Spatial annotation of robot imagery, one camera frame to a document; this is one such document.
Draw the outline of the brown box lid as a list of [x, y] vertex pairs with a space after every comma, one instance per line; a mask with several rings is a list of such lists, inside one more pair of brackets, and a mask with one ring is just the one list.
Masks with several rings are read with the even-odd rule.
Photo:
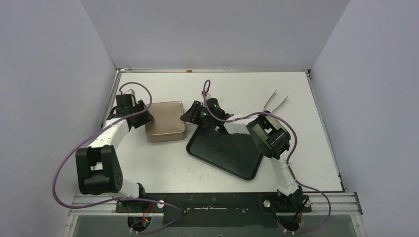
[[164, 137], [185, 134], [185, 122], [180, 119], [184, 114], [181, 101], [153, 103], [149, 109], [154, 120], [146, 124], [148, 137]]

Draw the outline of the metal tongs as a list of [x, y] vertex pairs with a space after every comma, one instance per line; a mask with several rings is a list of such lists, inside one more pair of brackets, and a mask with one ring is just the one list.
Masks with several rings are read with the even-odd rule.
[[278, 110], [287, 102], [289, 96], [282, 95], [275, 89], [266, 100], [262, 112], [265, 114], [277, 114]]

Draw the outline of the gold chocolate box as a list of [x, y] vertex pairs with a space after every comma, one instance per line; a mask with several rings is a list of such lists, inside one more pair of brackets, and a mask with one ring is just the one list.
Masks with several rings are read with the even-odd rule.
[[186, 138], [186, 128], [173, 131], [146, 129], [145, 134], [151, 143], [179, 141]]

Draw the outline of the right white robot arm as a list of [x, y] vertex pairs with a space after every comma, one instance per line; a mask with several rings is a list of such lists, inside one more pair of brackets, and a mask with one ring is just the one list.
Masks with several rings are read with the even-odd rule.
[[290, 156], [295, 145], [291, 139], [296, 137], [294, 130], [269, 111], [256, 112], [249, 116], [238, 116], [225, 112], [216, 98], [194, 101], [192, 106], [180, 116], [184, 122], [211, 127], [223, 134], [244, 134], [251, 137], [258, 151], [270, 159], [276, 178], [280, 208], [285, 212], [310, 212], [310, 199], [304, 194], [290, 168]]

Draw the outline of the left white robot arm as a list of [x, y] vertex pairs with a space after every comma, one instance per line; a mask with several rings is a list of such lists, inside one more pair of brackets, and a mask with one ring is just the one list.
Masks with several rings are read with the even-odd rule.
[[123, 176], [117, 148], [132, 129], [154, 121], [150, 106], [136, 100], [133, 94], [116, 96], [116, 105], [110, 110], [103, 133], [75, 153], [78, 186], [83, 195], [123, 198], [135, 212], [147, 208], [143, 185]]

